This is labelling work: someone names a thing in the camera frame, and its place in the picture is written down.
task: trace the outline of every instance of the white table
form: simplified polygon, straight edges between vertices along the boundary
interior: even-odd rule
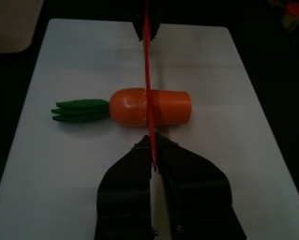
[[[151,80],[152,88],[190,92],[192,116],[170,128],[170,138],[227,175],[249,240],[299,240],[299,196],[229,30],[163,24]],[[143,49],[130,22],[50,22],[0,185],[0,240],[92,239],[99,182],[148,130],[110,119],[59,124],[50,109],[142,86]],[[159,207],[154,201],[154,212]],[[155,228],[156,239],[168,239]]]

